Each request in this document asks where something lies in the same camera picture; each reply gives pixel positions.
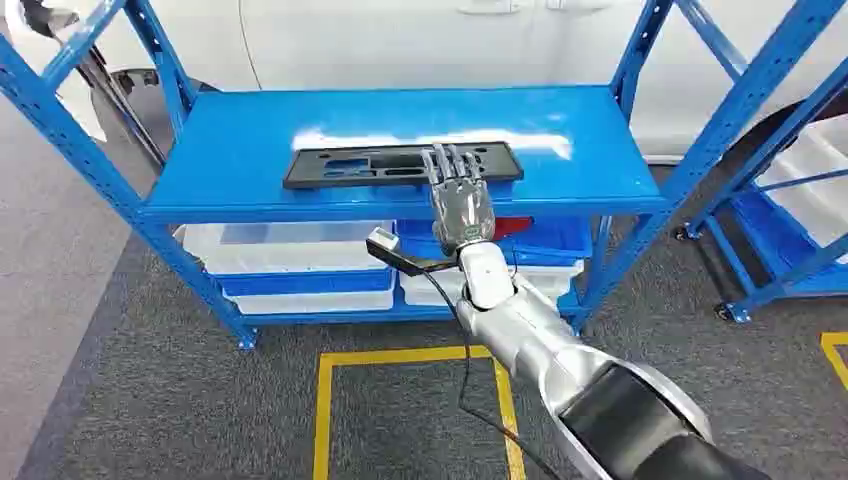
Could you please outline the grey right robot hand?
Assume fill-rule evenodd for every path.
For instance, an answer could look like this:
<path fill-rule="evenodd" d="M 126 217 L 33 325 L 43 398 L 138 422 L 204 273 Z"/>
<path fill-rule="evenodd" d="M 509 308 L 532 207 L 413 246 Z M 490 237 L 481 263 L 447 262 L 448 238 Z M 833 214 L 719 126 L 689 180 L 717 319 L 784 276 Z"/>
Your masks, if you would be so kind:
<path fill-rule="evenodd" d="M 442 252 L 451 257 L 468 245 L 491 242 L 495 215 L 473 153 L 435 143 L 420 155 L 431 188 L 433 232 Z"/>

